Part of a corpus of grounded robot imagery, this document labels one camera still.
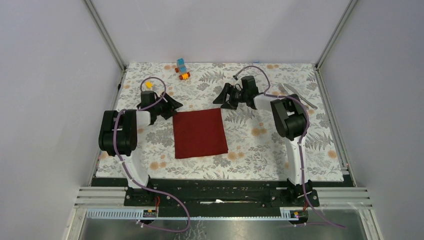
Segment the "red cloth napkin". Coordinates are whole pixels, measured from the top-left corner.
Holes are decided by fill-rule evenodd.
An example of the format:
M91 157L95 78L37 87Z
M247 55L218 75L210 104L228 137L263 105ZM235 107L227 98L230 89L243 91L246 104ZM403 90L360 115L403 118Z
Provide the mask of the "red cloth napkin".
M179 112L172 117L176 159L228 153L221 109Z

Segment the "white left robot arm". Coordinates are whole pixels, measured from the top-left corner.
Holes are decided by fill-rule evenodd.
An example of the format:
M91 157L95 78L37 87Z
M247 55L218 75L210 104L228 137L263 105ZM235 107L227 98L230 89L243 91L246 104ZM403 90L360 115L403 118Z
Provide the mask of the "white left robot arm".
M136 199L144 206L152 204L155 192L148 184L150 176L145 167L135 160L138 146L138 128L151 126L160 116L165 120L175 116L184 105L168 93L158 95L152 90L141 92L136 109L106 110L102 116L98 145L111 157L118 157L128 187L138 189Z

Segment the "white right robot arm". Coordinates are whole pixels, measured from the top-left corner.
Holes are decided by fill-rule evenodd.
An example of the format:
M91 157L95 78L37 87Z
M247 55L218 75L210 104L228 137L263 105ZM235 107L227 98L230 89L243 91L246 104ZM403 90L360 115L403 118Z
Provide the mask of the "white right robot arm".
M310 126L308 111L297 94L276 96L259 92L253 76L241 79L241 87L225 83L220 94L213 100L222 109L235 110L244 103L253 110L272 113L277 133L286 145L289 170L287 175L290 187L287 201L293 206L301 205L306 199L308 180L305 176L305 135Z

